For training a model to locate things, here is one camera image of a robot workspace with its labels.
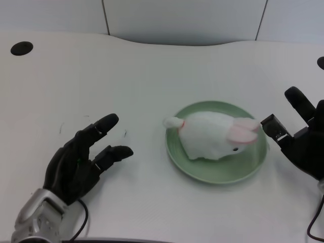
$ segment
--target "bunny tail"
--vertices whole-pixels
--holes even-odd
[[[180,128],[184,125],[184,120],[177,117],[169,117],[164,119],[163,125],[166,128]]]

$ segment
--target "black hole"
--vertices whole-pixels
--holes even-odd
[[[15,44],[13,47],[11,47],[11,54],[15,56],[23,56],[27,53],[31,52],[33,49],[33,45],[30,42],[19,42]]]
[[[317,64],[318,64],[318,66],[319,66],[321,69],[324,70],[324,57],[320,57],[320,58],[318,58],[318,60],[317,60]]]

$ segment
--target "white wall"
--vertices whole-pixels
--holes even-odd
[[[324,1],[269,0],[258,40],[324,44]]]
[[[266,0],[104,0],[110,34],[135,42],[214,45],[256,38]]]
[[[107,34],[101,0],[0,0],[0,30]]]

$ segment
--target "black cable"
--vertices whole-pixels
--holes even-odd
[[[323,205],[324,205],[324,195],[323,195],[323,197],[322,197],[322,200],[320,201],[320,204],[319,204],[319,206],[318,206],[318,209],[317,209],[317,211],[316,211],[316,214],[315,214],[314,218],[312,219],[312,221],[310,221],[310,224],[309,224],[309,226],[308,226],[308,228],[307,228],[307,235],[308,235],[310,238],[312,238],[312,239],[314,239],[314,240],[317,240],[317,241],[320,241],[320,242],[324,242],[324,239],[323,239],[323,238],[316,237],[316,236],[313,236],[313,235],[310,233],[310,230],[311,230],[313,224],[315,223],[316,219],[318,218],[318,216],[319,216],[319,214],[320,214],[320,211],[321,211],[322,208],[323,208]]]
[[[81,228],[78,230],[78,232],[69,240],[69,242],[72,242],[74,241],[78,236],[79,234],[82,232],[82,230],[85,228],[86,226],[86,223],[88,221],[88,217],[89,217],[89,211],[88,211],[88,208],[87,208],[87,205],[81,200],[81,199],[78,199],[77,200],[82,206],[83,208],[85,209],[85,213],[86,213],[86,217],[85,217],[85,220],[81,226]]]

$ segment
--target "panel seam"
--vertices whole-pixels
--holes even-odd
[[[106,14],[106,9],[105,9],[105,3],[103,2],[103,0],[101,0],[101,3],[102,3],[103,13],[104,13],[104,15],[105,15],[105,21],[106,21],[107,33],[108,33],[108,35],[110,35],[109,26],[108,26],[108,21],[107,21],[107,14]]]
[[[262,21],[263,21],[263,17],[264,17],[264,13],[265,13],[265,9],[267,8],[267,5],[268,5],[268,0],[266,0],[265,5],[264,5],[264,9],[263,9],[262,17],[261,17],[261,20],[260,20],[258,32],[257,32],[257,35],[255,36],[255,41],[258,39],[258,35],[259,35],[259,32],[260,32],[261,24],[262,24]]]

